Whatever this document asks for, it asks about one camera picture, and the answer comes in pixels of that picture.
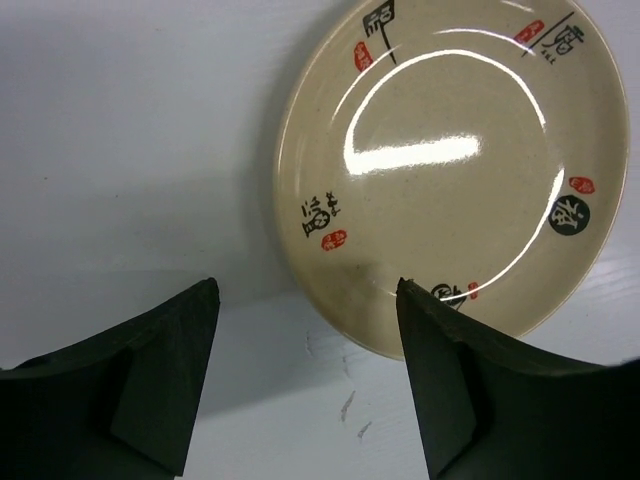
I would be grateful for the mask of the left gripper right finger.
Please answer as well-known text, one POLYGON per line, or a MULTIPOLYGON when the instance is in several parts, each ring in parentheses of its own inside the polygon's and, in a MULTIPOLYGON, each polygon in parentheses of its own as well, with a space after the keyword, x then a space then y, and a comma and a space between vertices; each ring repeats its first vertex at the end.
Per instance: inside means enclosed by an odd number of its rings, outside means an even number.
POLYGON ((503 334, 401 280, 396 311, 433 479, 635 479, 639 364, 503 334))

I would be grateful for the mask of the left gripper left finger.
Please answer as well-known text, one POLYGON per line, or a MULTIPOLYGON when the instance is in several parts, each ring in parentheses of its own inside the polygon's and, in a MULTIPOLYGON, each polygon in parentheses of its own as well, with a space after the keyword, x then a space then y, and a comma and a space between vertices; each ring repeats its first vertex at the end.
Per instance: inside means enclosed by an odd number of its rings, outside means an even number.
POLYGON ((206 278, 1 372, 4 479, 183 476, 220 310, 206 278))

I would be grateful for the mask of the beige floral plate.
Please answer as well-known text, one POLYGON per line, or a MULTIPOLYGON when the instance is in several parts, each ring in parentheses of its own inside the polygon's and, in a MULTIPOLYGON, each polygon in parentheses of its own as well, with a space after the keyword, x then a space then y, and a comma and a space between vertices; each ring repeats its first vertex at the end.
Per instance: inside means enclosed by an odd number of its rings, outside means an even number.
POLYGON ((400 279, 518 337, 602 250, 624 190, 618 66, 574 1, 359 1, 311 54, 276 144, 298 284, 401 359, 400 279))

